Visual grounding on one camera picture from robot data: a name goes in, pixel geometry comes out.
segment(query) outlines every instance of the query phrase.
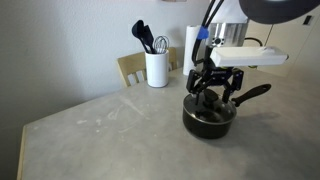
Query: saucepan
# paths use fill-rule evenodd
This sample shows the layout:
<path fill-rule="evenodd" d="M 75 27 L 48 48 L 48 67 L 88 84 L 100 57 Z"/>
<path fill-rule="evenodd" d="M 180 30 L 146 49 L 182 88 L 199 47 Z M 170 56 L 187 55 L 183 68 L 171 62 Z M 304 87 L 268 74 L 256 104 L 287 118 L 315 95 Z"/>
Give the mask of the saucepan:
<path fill-rule="evenodd" d="M 183 101 L 183 122 L 194 135 L 205 139 L 225 136 L 237 115 L 236 107 L 250 98 L 259 96 L 271 88 L 270 84 L 257 86 L 227 103 L 211 89 L 205 89 L 198 97 L 189 94 Z"/>

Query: utensil holder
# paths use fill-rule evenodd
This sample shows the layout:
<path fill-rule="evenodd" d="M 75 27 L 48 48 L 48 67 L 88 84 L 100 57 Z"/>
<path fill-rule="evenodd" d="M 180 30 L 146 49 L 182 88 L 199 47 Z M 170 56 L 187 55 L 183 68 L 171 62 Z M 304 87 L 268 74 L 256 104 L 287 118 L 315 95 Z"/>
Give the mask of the utensil holder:
<path fill-rule="evenodd" d="M 147 81 L 151 87 L 164 87 L 169 82 L 169 51 L 164 54 L 149 54 L 146 55 L 147 66 Z"/>

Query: table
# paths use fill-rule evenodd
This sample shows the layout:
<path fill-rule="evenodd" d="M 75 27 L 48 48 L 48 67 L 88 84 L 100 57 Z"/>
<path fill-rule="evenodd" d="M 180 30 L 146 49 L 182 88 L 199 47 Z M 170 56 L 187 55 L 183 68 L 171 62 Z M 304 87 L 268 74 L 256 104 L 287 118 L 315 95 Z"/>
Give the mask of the table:
<path fill-rule="evenodd" d="M 185 129 L 178 69 L 164 88 L 143 82 L 27 124 L 18 179 L 320 179 L 320 85 L 243 70 L 234 97 L 273 87 L 243 103 L 221 139 Z"/>

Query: wooden chair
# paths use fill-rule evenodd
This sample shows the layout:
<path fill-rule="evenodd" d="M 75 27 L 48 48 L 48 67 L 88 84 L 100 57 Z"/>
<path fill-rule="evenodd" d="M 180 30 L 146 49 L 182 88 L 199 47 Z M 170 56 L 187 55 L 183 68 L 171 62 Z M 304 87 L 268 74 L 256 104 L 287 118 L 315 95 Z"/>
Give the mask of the wooden chair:
<path fill-rule="evenodd" d="M 171 66 L 171 70 L 177 69 L 176 48 L 170 47 L 168 48 L 168 50 L 169 50 L 169 63 Z M 129 81 L 130 75 L 133 76 L 136 83 L 139 83 L 137 72 L 141 71 L 143 80 L 144 81 L 147 80 L 146 61 L 145 61 L 144 52 L 131 54 L 128 56 L 118 58 L 118 67 L 119 67 L 121 78 L 126 87 L 131 86 L 131 83 Z"/>

